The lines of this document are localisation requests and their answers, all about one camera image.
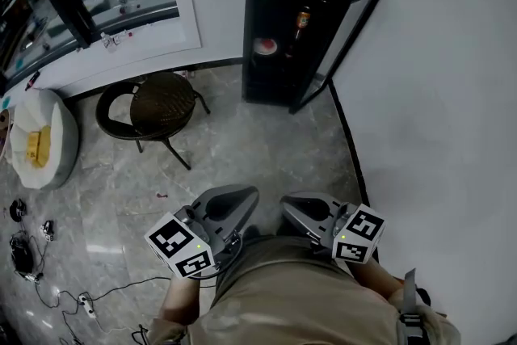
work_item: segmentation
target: white armchair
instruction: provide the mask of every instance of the white armchair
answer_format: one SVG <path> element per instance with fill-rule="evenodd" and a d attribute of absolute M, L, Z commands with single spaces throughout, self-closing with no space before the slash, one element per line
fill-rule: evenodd
<path fill-rule="evenodd" d="M 51 90 L 30 89 L 15 108 L 11 129 L 12 165 L 27 188 L 52 189 L 62 185 L 74 168 L 78 151 L 78 126 L 61 99 Z M 47 163 L 37 168 L 26 159 L 31 132 L 50 126 Z"/>

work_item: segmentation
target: qr code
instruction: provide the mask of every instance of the qr code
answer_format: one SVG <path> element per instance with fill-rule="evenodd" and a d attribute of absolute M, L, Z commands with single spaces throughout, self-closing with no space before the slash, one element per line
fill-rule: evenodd
<path fill-rule="evenodd" d="M 171 220 L 149 236 L 149 240 L 168 258 L 176 255 L 194 237 L 178 222 Z"/>
<path fill-rule="evenodd" d="M 208 252 L 204 251 L 198 255 L 192 256 L 189 259 L 182 260 L 176 264 L 181 276 L 186 277 L 194 273 L 202 271 L 206 267 L 210 266 L 210 256 Z"/>
<path fill-rule="evenodd" d="M 363 262 L 366 257 L 368 248 L 366 246 L 356 246 L 349 243 L 338 243 L 338 249 L 336 251 L 336 257 L 345 260 L 351 260 L 352 262 Z"/>
<path fill-rule="evenodd" d="M 362 238 L 366 238 L 370 242 L 375 238 L 379 232 L 382 224 L 385 221 L 380 217 L 360 210 L 355 217 L 347 225 L 347 230 L 358 234 Z"/>

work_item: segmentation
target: white power adapter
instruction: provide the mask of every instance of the white power adapter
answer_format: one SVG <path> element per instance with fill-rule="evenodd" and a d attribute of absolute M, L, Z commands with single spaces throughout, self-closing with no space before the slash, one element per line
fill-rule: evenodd
<path fill-rule="evenodd" d="M 93 308 L 90 305 L 90 302 L 88 299 L 86 299 L 85 296 L 79 297 L 79 305 L 84 308 L 86 313 L 88 313 L 88 316 L 92 319 L 96 319 L 97 315 L 95 314 Z"/>

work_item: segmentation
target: beige t-shirt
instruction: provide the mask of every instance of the beige t-shirt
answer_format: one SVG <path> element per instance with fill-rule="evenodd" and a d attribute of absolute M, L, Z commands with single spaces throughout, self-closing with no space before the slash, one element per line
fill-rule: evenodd
<path fill-rule="evenodd" d="M 386 301 L 337 266 L 315 257 L 300 238 L 273 238 L 247 249 L 218 283 L 210 311 L 189 327 L 154 319 L 149 341 L 162 345 L 398 344 L 402 290 Z M 460 335 L 423 304 L 430 343 Z"/>

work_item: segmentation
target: gray tile floor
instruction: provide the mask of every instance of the gray tile floor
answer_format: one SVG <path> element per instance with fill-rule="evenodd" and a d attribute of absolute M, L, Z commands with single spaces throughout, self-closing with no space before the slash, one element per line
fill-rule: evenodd
<path fill-rule="evenodd" d="M 82 131 L 77 165 L 69 180 L 55 191 L 22 188 L 5 160 L 0 163 L 0 195 L 8 207 L 15 197 L 27 202 L 25 219 L 40 246 L 38 227 L 53 219 L 57 237 L 48 245 L 40 294 L 56 302 L 58 290 L 94 297 L 110 288 L 152 276 L 168 276 L 146 245 L 144 233 L 166 211 L 175 212 L 210 187 L 251 183 L 260 203 L 250 223 L 273 232 L 280 219 L 279 198 L 290 191 L 327 191 L 341 200 L 359 202 L 359 192 L 347 143 L 330 93 L 326 90 L 300 113 L 241 101 L 241 67 L 203 69 L 191 84 L 204 95 L 212 114 L 200 104 L 188 126 L 171 139 L 192 166 L 185 170 L 164 145 L 144 143 L 139 154 L 131 141 L 110 138 L 95 122 L 98 96 L 76 104 Z M 128 97 L 121 97 L 111 115 L 123 119 Z M 168 198 L 157 198 L 157 193 Z M 23 343 L 71 342 L 61 309 L 74 302 L 61 295 L 62 308 L 46 309 L 35 286 L 13 272 L 9 238 L 18 227 L 9 214 L 0 215 L 0 301 Z M 82 309 L 67 317 L 85 343 L 132 343 L 131 330 L 149 325 L 165 295 L 168 282 L 154 280 L 114 292 L 95 302 L 103 333 Z M 208 309 L 214 291 L 202 289 L 201 308 Z"/>

